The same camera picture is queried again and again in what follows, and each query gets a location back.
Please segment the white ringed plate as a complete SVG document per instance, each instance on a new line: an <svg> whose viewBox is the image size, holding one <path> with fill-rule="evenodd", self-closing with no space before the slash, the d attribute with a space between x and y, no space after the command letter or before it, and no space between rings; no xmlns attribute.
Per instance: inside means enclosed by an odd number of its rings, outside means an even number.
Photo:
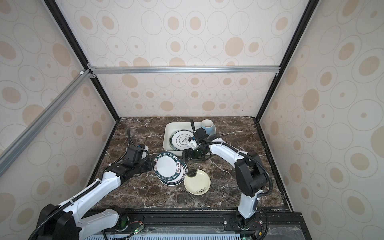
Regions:
<svg viewBox="0 0 384 240"><path fill-rule="evenodd" d="M169 139L170 146L173 150L176 151L183 151L189 149L191 147L189 144L189 139L193 137L194 134L191 131L178 130L171 135Z"/></svg>

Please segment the blue mug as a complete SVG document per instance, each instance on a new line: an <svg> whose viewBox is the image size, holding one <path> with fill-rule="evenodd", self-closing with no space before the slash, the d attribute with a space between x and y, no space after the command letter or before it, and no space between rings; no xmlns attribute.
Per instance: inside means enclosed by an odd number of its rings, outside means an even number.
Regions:
<svg viewBox="0 0 384 240"><path fill-rule="evenodd" d="M212 120L203 120L202 128L206 131L208 135L213 135L216 133L216 126Z"/></svg>

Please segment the green rimmed white plate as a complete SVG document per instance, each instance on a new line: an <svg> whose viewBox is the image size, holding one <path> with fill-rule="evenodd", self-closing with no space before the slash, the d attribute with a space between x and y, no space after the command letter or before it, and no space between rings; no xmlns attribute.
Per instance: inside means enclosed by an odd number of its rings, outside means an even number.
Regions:
<svg viewBox="0 0 384 240"><path fill-rule="evenodd" d="M162 152L156 155L154 172L164 181L172 181L181 173L181 162L176 155L170 152Z"/></svg>

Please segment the cream yellow small plate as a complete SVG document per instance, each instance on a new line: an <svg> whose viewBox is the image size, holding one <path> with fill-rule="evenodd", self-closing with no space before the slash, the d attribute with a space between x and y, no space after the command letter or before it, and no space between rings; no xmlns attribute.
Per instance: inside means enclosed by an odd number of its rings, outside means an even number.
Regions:
<svg viewBox="0 0 384 240"><path fill-rule="evenodd" d="M186 175L184 185L189 193L200 196L210 189L211 178L202 170L193 170Z"/></svg>

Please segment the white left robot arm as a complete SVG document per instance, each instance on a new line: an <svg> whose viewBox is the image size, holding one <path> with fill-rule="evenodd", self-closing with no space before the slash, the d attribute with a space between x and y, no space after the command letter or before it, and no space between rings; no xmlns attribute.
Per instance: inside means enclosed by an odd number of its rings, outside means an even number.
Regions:
<svg viewBox="0 0 384 240"><path fill-rule="evenodd" d="M125 224L127 216L117 206L85 217L85 214L102 198L134 175L153 169L148 146L130 146L124 155L105 168L103 175L91 185L63 201L49 204L41 210L31 240L84 240L98 232Z"/></svg>

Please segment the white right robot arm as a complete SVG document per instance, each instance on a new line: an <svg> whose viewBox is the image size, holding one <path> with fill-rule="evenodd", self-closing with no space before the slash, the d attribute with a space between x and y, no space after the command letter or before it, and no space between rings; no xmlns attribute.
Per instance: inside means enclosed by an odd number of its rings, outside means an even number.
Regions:
<svg viewBox="0 0 384 240"><path fill-rule="evenodd" d="M186 161L202 161L206 154L210 154L221 157L235 168L237 185L242 193L236 219L240 229L248 229L257 215L260 198L273 191L272 178L260 156L255 152L238 150L216 135L200 139L190 137L188 146L183 151L183 159Z"/></svg>

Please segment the aluminium rail back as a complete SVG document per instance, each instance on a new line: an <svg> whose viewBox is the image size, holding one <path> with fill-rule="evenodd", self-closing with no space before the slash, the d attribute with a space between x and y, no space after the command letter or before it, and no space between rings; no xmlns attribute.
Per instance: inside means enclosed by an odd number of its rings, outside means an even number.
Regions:
<svg viewBox="0 0 384 240"><path fill-rule="evenodd" d="M279 66L91 67L95 74L278 73Z"/></svg>

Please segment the aluminium rail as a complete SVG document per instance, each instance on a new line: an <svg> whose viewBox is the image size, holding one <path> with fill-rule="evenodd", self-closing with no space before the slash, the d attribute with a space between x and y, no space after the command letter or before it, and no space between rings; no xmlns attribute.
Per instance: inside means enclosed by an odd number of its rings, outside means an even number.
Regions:
<svg viewBox="0 0 384 240"><path fill-rule="evenodd" d="M72 97L77 89L91 75L90 70L84 70L61 92L42 113L9 145L1 154L1 175L3 175L20 154L28 147L41 130L60 111L63 105Z"/></svg>
<svg viewBox="0 0 384 240"><path fill-rule="evenodd" d="M95 74L278 73L279 66L91 67Z"/></svg>

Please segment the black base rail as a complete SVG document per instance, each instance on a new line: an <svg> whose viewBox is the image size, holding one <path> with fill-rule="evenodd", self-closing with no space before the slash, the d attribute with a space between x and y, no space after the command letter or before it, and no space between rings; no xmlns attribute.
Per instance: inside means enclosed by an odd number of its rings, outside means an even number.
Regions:
<svg viewBox="0 0 384 240"><path fill-rule="evenodd" d="M101 239L131 234L140 224L143 230L133 239L170 240L310 240L304 216L288 209L263 207L249 227L241 229L234 209L126 209L127 226L105 229Z"/></svg>

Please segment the aluminium rail left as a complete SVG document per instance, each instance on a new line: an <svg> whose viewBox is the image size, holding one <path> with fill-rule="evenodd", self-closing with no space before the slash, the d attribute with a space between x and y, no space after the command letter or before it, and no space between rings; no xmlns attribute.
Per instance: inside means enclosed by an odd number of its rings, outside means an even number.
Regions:
<svg viewBox="0 0 384 240"><path fill-rule="evenodd" d="M77 89L91 75L90 70L84 70L61 92L42 113L9 145L1 154L1 175L3 175L20 154L28 147L41 130L60 111L63 105L72 97Z"/></svg>

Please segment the black corner frame post left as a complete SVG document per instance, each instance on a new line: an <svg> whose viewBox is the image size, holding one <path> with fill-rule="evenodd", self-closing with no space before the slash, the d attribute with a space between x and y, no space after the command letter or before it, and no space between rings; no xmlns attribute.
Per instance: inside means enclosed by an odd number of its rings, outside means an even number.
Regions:
<svg viewBox="0 0 384 240"><path fill-rule="evenodd" d="M80 64L82 65L82 67L85 70L89 70L91 72L92 74L91 81L94 87L96 88L98 94L100 95L101 99L103 100L104 104L106 105L107 109L112 115L113 119L116 122L118 122L120 120L120 117L116 109L114 108L112 102L107 96L107 93L103 88L101 82L99 81L98 77L96 76L96 74L93 73L93 70L91 70L90 62L88 61L88 58L86 57L82 47L80 46L73 31L71 30L69 24L67 23L62 11L59 9L59 5L56 3L56 1L51 1L51 0L45 0L44 3L48 7L49 12L52 14L55 22L59 26L61 32L63 33L71 49L75 53L77 59L80 61Z"/></svg>

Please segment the black corner frame post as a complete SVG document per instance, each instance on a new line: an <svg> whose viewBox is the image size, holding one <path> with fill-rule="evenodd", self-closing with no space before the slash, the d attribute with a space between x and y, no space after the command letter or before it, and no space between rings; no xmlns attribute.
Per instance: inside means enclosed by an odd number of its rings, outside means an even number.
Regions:
<svg viewBox="0 0 384 240"><path fill-rule="evenodd" d="M71 30L69 24L67 23L62 11L59 9L59 5L56 3L56 1L51 1L51 0L45 0L44 3L48 7L49 12L52 14L55 22L59 26L61 32L63 33L71 49L75 53L77 59L80 61L80 64L82 65L82 67L85 70L89 70L91 72L92 74L91 81L94 87L96 88L98 94L100 95L101 99L103 100L104 104L106 105L107 109L112 115L113 119L116 122L118 122L120 120L120 117L116 109L114 108L112 102L107 96L107 93L103 88L101 82L99 81L98 77L96 76L96 74L93 73L93 70L91 70L90 62L88 61L88 58L86 57L82 47L80 46L73 31Z"/></svg>
<svg viewBox="0 0 384 240"><path fill-rule="evenodd" d="M310 0L308 1L308 4L304 10L304 13L302 15L302 17L300 18L300 21L298 23L298 26L293 34L293 37L288 45L288 48L284 54L284 57L282 59L282 62L280 64L280 70L279 70L279 73L274 77L269 89L268 89L268 92L262 102L262 105L261 105L261 108L257 114L257 116L255 117L255 120L256 122L260 122L262 116L264 115L271 99L272 99L272 96L274 95L274 92L275 90L277 89L279 83L280 83L280 80L281 78L283 77L290 61L291 61L291 58L295 52L295 50L297 49L297 46L311 20L311 17L313 16L318 4L319 4L319 0Z"/></svg>

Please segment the black corner frame post right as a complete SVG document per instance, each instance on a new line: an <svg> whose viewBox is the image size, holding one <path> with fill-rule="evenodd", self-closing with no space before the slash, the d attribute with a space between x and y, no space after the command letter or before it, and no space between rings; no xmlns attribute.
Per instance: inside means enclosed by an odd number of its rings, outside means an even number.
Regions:
<svg viewBox="0 0 384 240"><path fill-rule="evenodd" d="M274 92L275 90L277 89L279 83L280 83L280 80L281 78L283 77L290 61L291 61L291 58L295 52L295 50L297 49L297 46L311 20L311 17L313 16L318 4L319 4L319 0L310 0L308 1L308 4L304 10L304 13L302 15L302 17L300 18L300 21L298 23L298 26L293 34L293 37L288 45L288 48L284 54L284 57L282 59L282 62L280 64L280 70L279 70L279 73L274 77L269 89L268 89L268 92L262 102L262 105L261 105L261 108L257 114L257 116L255 117L255 120L256 122L260 122L262 116L264 115L271 99L272 99L272 96L274 95Z"/></svg>

